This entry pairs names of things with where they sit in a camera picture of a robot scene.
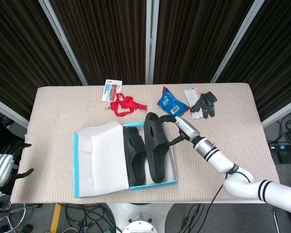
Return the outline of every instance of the blue packet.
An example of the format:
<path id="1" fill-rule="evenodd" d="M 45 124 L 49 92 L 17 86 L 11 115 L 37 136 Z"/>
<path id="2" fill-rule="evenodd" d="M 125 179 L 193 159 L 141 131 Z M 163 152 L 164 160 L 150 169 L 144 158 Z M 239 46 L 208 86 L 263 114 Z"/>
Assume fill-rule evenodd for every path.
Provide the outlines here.
<path id="1" fill-rule="evenodd" d="M 174 117 L 181 116 L 190 109 L 189 106 L 177 100 L 166 87 L 163 88 L 163 95 L 157 105 Z"/>

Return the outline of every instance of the silver robotic hand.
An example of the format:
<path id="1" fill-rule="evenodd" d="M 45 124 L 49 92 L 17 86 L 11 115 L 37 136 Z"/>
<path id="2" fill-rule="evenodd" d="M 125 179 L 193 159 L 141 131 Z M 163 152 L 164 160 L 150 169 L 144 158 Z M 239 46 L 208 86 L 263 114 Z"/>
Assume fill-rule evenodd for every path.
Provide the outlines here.
<path id="1" fill-rule="evenodd" d="M 2 149 L 0 152 L 0 188 L 6 185 L 9 181 L 26 177 L 33 172 L 33 169 L 29 169 L 23 174 L 13 174 L 12 169 L 14 161 L 21 154 L 25 147 L 30 147 L 31 144 L 23 142 L 14 142 Z"/>
<path id="2" fill-rule="evenodd" d="M 272 181 L 255 181 L 252 174 L 230 161 L 215 144 L 205 137 L 185 119 L 176 116 L 175 124 L 180 129 L 181 139 L 193 143 L 193 148 L 218 173 L 230 174 L 224 181 L 225 191 L 238 198 L 257 199 L 291 213 L 291 187 Z"/>

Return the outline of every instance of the beige textured tablecloth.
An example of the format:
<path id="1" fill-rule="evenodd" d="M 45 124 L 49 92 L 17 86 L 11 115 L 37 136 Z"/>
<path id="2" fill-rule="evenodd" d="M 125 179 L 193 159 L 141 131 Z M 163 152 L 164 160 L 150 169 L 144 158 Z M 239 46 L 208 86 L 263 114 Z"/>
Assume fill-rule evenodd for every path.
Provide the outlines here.
<path id="1" fill-rule="evenodd" d="M 187 103 L 184 89 L 198 87 L 212 91 L 215 117 L 189 120 L 233 162 L 249 170 L 257 180 L 279 182 L 249 85 L 244 83 L 169 84 L 166 86 L 180 101 Z M 101 101 L 103 86 L 42 87 L 37 91 L 30 118 L 19 172 L 34 168 L 25 179 L 17 180 L 13 203 L 96 203 L 96 202 L 202 202 L 211 201 L 221 186 L 224 174 L 218 174 L 183 141 L 173 146 L 178 183 L 138 191 L 120 191 L 91 198 L 73 197 L 72 135 L 77 129 L 116 120 L 119 123 L 144 120 L 147 112 L 166 113 L 157 105 L 163 85 L 124 85 L 121 92 L 146 104 L 147 111 L 136 110 L 116 117 Z M 178 135 L 176 125 L 168 123 L 171 138 Z M 233 202 L 224 190 L 217 201 Z"/>

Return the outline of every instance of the black slide sandal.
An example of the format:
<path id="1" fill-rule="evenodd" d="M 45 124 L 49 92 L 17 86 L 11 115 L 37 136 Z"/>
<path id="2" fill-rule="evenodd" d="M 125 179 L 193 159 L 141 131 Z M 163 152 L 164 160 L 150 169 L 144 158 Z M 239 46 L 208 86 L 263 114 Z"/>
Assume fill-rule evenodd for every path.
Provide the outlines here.
<path id="1" fill-rule="evenodd" d="M 152 180 L 161 183 L 165 178 L 165 156 L 169 150 L 164 129 L 155 113 L 145 117 L 145 150 Z"/>
<path id="2" fill-rule="evenodd" d="M 124 128 L 124 151 L 129 183 L 143 185 L 146 181 L 146 147 L 136 127 Z"/>

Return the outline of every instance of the red lanyard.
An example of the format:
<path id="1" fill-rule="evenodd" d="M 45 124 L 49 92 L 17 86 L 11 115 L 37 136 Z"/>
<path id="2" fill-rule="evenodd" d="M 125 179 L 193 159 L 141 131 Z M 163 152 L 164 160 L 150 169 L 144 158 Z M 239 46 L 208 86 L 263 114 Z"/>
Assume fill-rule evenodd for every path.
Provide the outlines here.
<path id="1" fill-rule="evenodd" d="M 122 93 L 116 93 L 115 96 L 116 96 L 116 100 L 115 100 L 115 102 L 110 103 L 110 109 L 114 111 L 114 113 L 117 117 L 124 117 L 128 113 L 133 113 L 135 111 L 135 109 L 137 109 L 137 108 L 140 108 L 142 110 L 146 110 L 146 107 L 147 107 L 146 105 L 134 102 L 134 99 L 131 96 L 124 97 L 124 95 Z M 121 105 L 121 108 L 123 108 L 123 109 L 129 108 L 129 111 L 119 113 L 117 111 L 119 105 Z"/>

